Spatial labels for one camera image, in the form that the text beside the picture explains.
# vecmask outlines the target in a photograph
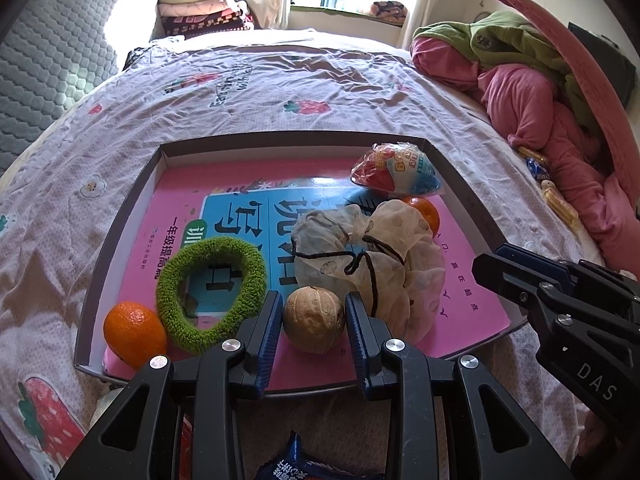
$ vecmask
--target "black drawstring cord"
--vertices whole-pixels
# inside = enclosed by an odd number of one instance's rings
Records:
[[[396,253],[396,250],[392,246],[385,244],[377,238],[369,235],[364,235],[362,237],[362,241],[366,242],[367,244],[373,244],[381,253],[385,252],[383,251],[383,249],[387,250],[389,253],[391,253],[392,256],[395,256],[398,262],[400,262],[400,264],[404,267],[404,258],[402,258],[400,254]]]
[[[376,271],[373,268],[373,262],[371,261],[371,256],[369,256],[369,254],[364,252],[356,254],[352,251],[335,251],[333,253],[316,254],[299,253],[296,250],[296,240],[293,236],[291,237],[291,253],[294,257],[297,256],[305,260],[319,260],[320,258],[331,258],[332,256],[350,256],[352,258],[351,261],[343,269],[343,272],[347,276],[351,276],[358,269],[358,267],[360,266],[360,262],[364,258],[367,263],[367,268],[369,269],[369,277],[371,280],[371,295],[373,299],[371,305],[371,317],[376,317],[376,312],[378,311],[378,282],[376,280]]]

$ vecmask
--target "gray quilted mattress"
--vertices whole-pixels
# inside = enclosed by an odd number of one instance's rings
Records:
[[[134,20],[137,31],[151,37],[157,0],[127,0],[130,12],[114,13],[118,1],[31,0],[25,6],[0,44],[0,176],[65,110],[122,69],[126,52],[116,52],[104,31],[112,15],[129,22],[116,24],[123,30]],[[117,42],[119,50],[136,46]]]

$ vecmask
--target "snack package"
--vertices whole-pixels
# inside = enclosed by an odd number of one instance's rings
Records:
[[[549,159],[546,158],[546,156],[542,153],[534,152],[533,150],[525,148],[524,146],[518,146],[516,151],[522,158],[532,158],[543,168],[546,168],[549,165]]]
[[[529,168],[529,171],[533,175],[533,178],[536,179],[536,182],[542,183],[543,180],[550,180],[546,169],[534,158],[529,157],[527,159],[527,168]]]
[[[291,432],[287,447],[276,458],[267,462],[255,480],[384,480],[383,474],[357,476],[327,464],[317,462],[302,453],[300,436]]]
[[[374,144],[351,169],[358,186],[392,197],[436,194],[442,187],[427,156],[414,144]]]
[[[542,197],[553,212],[556,213],[572,231],[576,232],[579,226],[578,212],[564,199],[556,187],[556,184],[550,180],[543,180]]]

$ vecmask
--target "green clothing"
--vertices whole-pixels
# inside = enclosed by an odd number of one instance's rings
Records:
[[[569,65],[523,16],[498,10],[475,23],[443,22],[421,27],[414,38],[421,36],[449,43],[469,61],[479,61],[484,70],[505,63],[539,70],[564,91],[578,124],[595,136],[602,135]]]

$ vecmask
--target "plastic candy bag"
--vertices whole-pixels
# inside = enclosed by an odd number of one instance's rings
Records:
[[[255,480],[384,480],[383,474],[356,476],[327,464],[316,462],[302,453],[300,436],[291,432],[285,450],[267,462]]]
[[[367,313],[409,343],[431,328],[444,258],[417,209],[389,200],[370,217],[353,204],[312,211],[298,219],[291,241],[300,286],[327,288],[341,300],[359,292]]]
[[[536,179],[536,182],[542,183],[543,180],[550,180],[549,174],[546,172],[546,168],[542,166],[535,158],[526,159],[527,168],[529,173]]]
[[[408,142],[374,144],[351,169],[351,181],[389,196],[435,194],[442,187],[427,156]]]

